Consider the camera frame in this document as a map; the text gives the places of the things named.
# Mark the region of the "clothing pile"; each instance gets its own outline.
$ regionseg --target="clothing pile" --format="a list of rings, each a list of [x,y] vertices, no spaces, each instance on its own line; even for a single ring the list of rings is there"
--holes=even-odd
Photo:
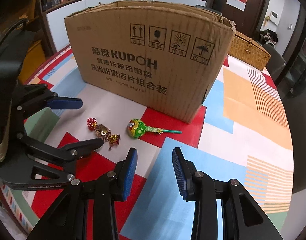
[[[277,34],[276,32],[266,29],[264,31],[260,31],[260,43],[261,45],[264,45],[266,43],[272,43],[276,44],[278,42]]]

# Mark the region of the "umbrella symbol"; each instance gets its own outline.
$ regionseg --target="umbrella symbol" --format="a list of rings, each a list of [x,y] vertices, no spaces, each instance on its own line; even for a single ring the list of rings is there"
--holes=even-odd
[[[206,44],[205,44],[205,45],[200,45],[200,46],[198,46],[197,49],[200,49],[200,50],[201,50],[201,51],[198,53],[198,55],[200,55],[200,56],[203,54],[204,51],[206,51],[206,52],[209,51],[209,48],[208,48],[208,46],[206,46]]]

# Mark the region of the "wine glass symbol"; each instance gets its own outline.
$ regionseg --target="wine glass symbol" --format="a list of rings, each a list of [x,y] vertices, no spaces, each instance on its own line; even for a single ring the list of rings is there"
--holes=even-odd
[[[154,42],[160,43],[160,42],[158,41],[158,38],[161,36],[161,31],[159,31],[159,30],[154,30],[154,36],[155,36],[155,38],[156,38],[156,40],[155,40]]]

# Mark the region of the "blue gripper pad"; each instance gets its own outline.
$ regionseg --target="blue gripper pad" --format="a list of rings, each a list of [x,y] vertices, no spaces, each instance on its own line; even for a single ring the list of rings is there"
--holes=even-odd
[[[176,155],[175,149],[172,152],[172,163],[173,163],[173,168],[175,172],[177,186],[179,187],[180,195],[183,197],[184,200],[186,200],[186,197],[188,196],[187,187],[186,187],[186,179],[185,179],[179,158]]]
[[[51,109],[80,109],[83,101],[80,98],[57,97],[47,100],[46,106]]]
[[[123,201],[126,201],[127,197],[131,193],[136,165],[137,165],[137,150],[135,148],[130,148],[126,156],[126,159],[124,161],[122,171],[120,173],[120,176],[123,176],[123,191],[122,191]]]

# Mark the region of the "orange striped patch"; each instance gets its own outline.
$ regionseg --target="orange striped patch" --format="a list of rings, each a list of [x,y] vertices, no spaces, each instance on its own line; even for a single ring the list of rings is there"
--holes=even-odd
[[[248,156],[244,185],[265,213],[288,211],[292,195],[293,171]]]
[[[257,110],[289,130],[278,92],[266,84],[265,77],[258,71],[248,67],[247,72],[252,83]]]
[[[285,149],[292,150],[290,130],[284,119],[283,105],[276,98],[277,91],[266,91],[270,88],[263,90],[257,84],[225,68],[223,78],[223,116],[261,134]]]

